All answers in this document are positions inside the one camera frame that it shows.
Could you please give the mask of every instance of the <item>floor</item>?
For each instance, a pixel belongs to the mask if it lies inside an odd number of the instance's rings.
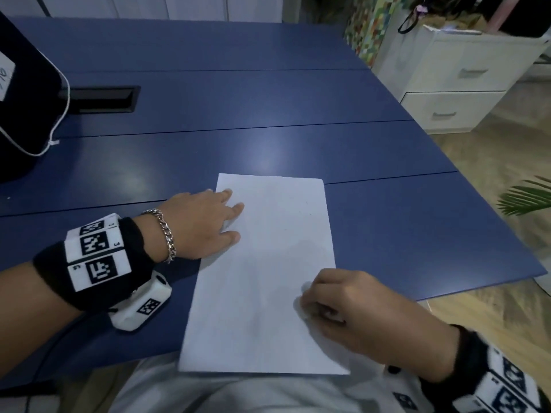
[[[534,175],[551,176],[551,83],[519,83],[471,133],[432,135],[480,195],[496,209],[500,193]],[[551,255],[551,209],[507,224],[538,256]],[[449,323],[472,327],[500,347],[551,395],[551,297],[533,280],[429,301]],[[62,382],[60,412],[108,410],[135,363]]]

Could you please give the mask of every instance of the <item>silver chain bracelet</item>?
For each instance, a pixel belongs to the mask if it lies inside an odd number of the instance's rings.
[[[152,214],[157,218],[157,221],[161,225],[162,233],[165,235],[166,245],[169,247],[169,257],[164,262],[171,263],[176,257],[176,247],[174,246],[172,232],[170,231],[169,225],[166,224],[162,212],[159,209],[150,209],[144,211],[142,214]]]

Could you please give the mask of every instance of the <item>hand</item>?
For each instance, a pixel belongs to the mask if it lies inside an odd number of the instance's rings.
[[[458,329],[366,272],[322,269],[301,298],[309,313],[315,312],[316,303],[339,312],[344,323],[314,314],[313,324],[350,351],[405,368],[431,382],[453,372]]]
[[[231,190],[220,193],[206,190],[199,194],[180,193],[163,202],[157,208],[169,225],[177,256],[199,259],[217,253],[239,242],[238,232],[220,233],[225,220],[241,214],[245,205],[226,206]],[[153,215],[141,215],[134,222],[144,237],[144,248],[155,262],[162,262],[169,255],[165,236]]]

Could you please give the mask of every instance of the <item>sheet of paper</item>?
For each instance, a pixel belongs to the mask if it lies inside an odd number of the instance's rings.
[[[301,318],[298,298],[334,268],[322,180],[219,174],[217,191],[244,202],[229,250],[203,259],[179,370],[348,374],[348,353]]]

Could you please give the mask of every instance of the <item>person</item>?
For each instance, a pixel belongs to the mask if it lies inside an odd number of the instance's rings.
[[[221,233],[224,222],[245,207],[226,206],[231,194],[177,194],[157,212],[133,219],[107,216],[69,231],[65,245],[58,242],[33,261],[2,271],[0,377],[83,311],[104,311],[128,298],[173,251],[198,259],[236,245],[238,232]],[[94,251],[108,224],[116,225],[110,235],[120,234],[124,248],[100,253],[95,271],[77,286],[82,263],[73,261],[71,238],[88,238],[86,250]],[[123,270],[126,265],[115,258],[111,268],[118,271],[107,273],[106,258],[121,250],[129,268]],[[322,269],[300,303],[313,327],[357,354],[351,356],[350,376],[190,375],[176,370],[177,354],[165,354],[140,362],[110,411],[551,411],[532,378],[477,333],[442,322],[365,272]],[[341,321],[324,315],[321,308],[327,307]]]

